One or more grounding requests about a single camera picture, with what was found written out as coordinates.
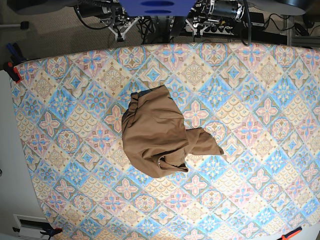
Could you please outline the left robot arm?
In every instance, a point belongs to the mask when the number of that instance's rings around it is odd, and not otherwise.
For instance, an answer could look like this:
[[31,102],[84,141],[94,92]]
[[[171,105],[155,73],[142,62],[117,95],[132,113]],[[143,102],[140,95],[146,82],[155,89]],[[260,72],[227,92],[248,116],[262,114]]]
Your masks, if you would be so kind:
[[252,43],[253,25],[246,0],[197,0],[185,19],[192,36],[201,38],[206,30],[225,28],[239,36],[245,46]]

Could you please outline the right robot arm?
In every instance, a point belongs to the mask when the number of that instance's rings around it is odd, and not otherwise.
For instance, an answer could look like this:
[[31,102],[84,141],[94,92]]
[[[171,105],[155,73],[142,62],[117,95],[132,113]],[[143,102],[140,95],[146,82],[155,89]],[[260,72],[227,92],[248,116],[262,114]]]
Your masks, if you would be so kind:
[[[125,40],[125,31],[131,24],[131,18],[119,2],[113,0],[80,0],[73,6],[74,12],[83,26],[90,30],[109,29],[115,35],[116,42]],[[94,17],[101,26],[91,26],[84,19]]]

